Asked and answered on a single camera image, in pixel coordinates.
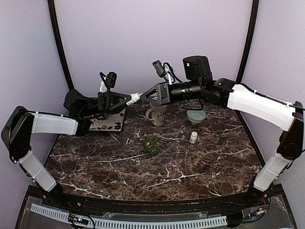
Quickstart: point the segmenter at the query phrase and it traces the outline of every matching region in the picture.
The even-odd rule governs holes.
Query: black pole
[[[67,85],[69,87],[69,90],[71,90],[71,89],[74,89],[74,85],[72,82],[72,78],[71,78],[70,71],[68,68],[68,63],[67,63],[66,56],[65,56],[65,52],[63,50],[63,46],[62,46],[62,42],[61,42],[61,34],[59,31],[59,27],[58,27],[54,0],[48,0],[48,5],[49,5],[50,18],[51,18],[51,23],[52,23],[52,28],[53,28],[54,38],[55,38],[55,42],[56,42],[56,46],[57,46],[58,55],[61,60],[61,66],[63,69],[63,73],[65,74]]]
[[[247,65],[247,61],[248,61],[248,57],[249,57],[249,53],[250,53],[250,48],[251,48],[251,43],[252,43],[252,39],[253,39],[253,34],[254,34],[254,28],[255,28],[256,17],[257,17],[257,12],[258,12],[258,4],[259,4],[259,0],[253,0],[247,38],[246,38],[246,42],[244,44],[244,53],[242,56],[242,60],[241,60],[240,66],[239,66],[239,71],[238,71],[237,78],[236,78],[237,83],[242,82],[244,71],[246,69],[246,65]]]

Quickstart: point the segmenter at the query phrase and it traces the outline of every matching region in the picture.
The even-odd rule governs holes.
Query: white mug
[[[161,126],[165,122],[167,105],[157,105],[150,103],[151,108],[147,110],[145,117],[152,121],[152,124]]]

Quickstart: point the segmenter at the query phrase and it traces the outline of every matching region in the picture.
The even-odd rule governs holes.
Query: brown marble tabletop
[[[198,106],[197,101],[187,106]],[[121,132],[58,137],[46,163],[66,193],[119,200],[187,200],[245,192],[261,169],[236,113],[205,107],[198,125],[169,105],[161,127],[145,118],[148,104],[128,107]],[[189,142],[192,131],[196,144]],[[157,135],[159,154],[143,147]]]

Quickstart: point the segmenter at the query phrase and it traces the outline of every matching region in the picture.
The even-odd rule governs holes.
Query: green bowl
[[[206,114],[204,111],[188,110],[186,115],[187,119],[193,124],[202,123],[206,118]]]

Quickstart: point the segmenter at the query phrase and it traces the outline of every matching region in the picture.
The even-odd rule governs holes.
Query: white bottle
[[[197,140],[198,134],[197,132],[193,131],[191,134],[191,139],[190,139],[190,143],[195,144],[196,140]]]

